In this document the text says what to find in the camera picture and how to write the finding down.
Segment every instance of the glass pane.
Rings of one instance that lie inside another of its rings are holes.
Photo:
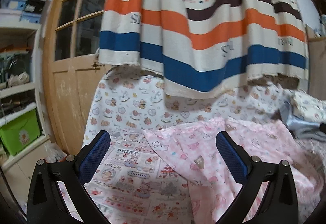
[[[79,16],[103,10],[105,0],[83,0]]]
[[[99,47],[102,16],[82,21],[77,27],[76,56],[95,53]]]
[[[59,26],[66,24],[74,19],[75,8],[77,0],[67,0],[62,3],[61,16],[59,20]]]
[[[56,61],[70,57],[71,28],[72,26],[69,26],[57,31],[57,41],[55,43]]]

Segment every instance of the pink fabric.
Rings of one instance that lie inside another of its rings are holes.
[[[215,223],[242,187],[234,181],[216,149],[216,134],[223,130],[250,156],[270,163],[288,160],[298,195],[300,222],[304,221],[319,202],[323,180],[281,121],[260,125],[214,118],[159,131],[146,130],[146,139],[156,153],[188,180],[195,222]],[[266,186],[267,183],[262,184],[245,220],[255,215]]]

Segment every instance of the screw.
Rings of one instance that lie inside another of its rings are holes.
[[[75,158],[74,155],[69,155],[69,156],[66,157],[66,161],[73,161],[74,158]]]
[[[251,159],[252,159],[253,162],[259,162],[260,161],[260,158],[257,157],[257,156],[252,156]]]
[[[282,160],[282,165],[286,167],[289,165],[289,163],[286,160]]]
[[[44,160],[43,159],[40,159],[37,161],[37,165],[42,165],[44,163]]]

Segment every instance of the curtain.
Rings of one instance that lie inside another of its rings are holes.
[[[296,0],[106,0],[99,62],[140,65],[165,92],[213,98],[248,80],[308,79]]]

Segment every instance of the green storage bin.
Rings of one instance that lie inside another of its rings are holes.
[[[0,127],[0,138],[10,155],[15,156],[40,136],[35,109]]]

